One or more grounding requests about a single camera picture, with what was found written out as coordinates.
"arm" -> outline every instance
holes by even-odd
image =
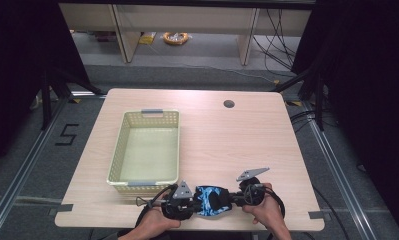
[[[270,183],[263,183],[265,187],[272,189]],[[292,239],[289,229],[284,222],[278,203],[270,195],[265,194],[264,200],[258,206],[245,205],[244,212],[255,216],[253,224],[258,222],[264,225],[268,231],[273,233],[277,239]]]
[[[178,220],[164,217],[161,209],[154,207],[144,215],[139,226],[126,235],[119,237],[118,240],[147,240],[158,236],[168,229],[178,228],[180,224],[181,222]]]

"wooden table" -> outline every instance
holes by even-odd
[[[224,101],[235,106],[227,108]],[[278,93],[112,89],[102,106],[58,212],[61,227],[134,227],[142,207],[106,182],[122,115],[136,109],[180,111],[180,180],[193,190],[214,185],[238,191],[236,178],[248,169],[270,167],[259,175],[271,182],[286,206],[292,231],[319,231],[323,219],[283,99]],[[241,208],[215,217],[193,215],[182,230],[265,230]]]

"human hand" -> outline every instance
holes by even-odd
[[[263,183],[263,185],[267,190],[272,191],[271,183]],[[291,239],[279,204],[268,193],[265,193],[264,200],[259,205],[244,205],[242,210],[246,213],[251,213],[255,217],[252,221],[253,224],[261,223],[278,239]]]
[[[166,218],[162,214],[160,207],[153,207],[143,216],[139,226],[118,239],[147,240],[171,228],[179,228],[180,225],[181,222],[179,220]]]

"beige basket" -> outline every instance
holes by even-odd
[[[142,196],[178,180],[180,114],[144,109],[124,113],[107,182],[120,193]]]

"glove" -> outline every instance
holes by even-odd
[[[225,188],[197,186],[193,200],[201,204],[201,211],[197,214],[202,216],[215,216],[232,208],[229,192]]]

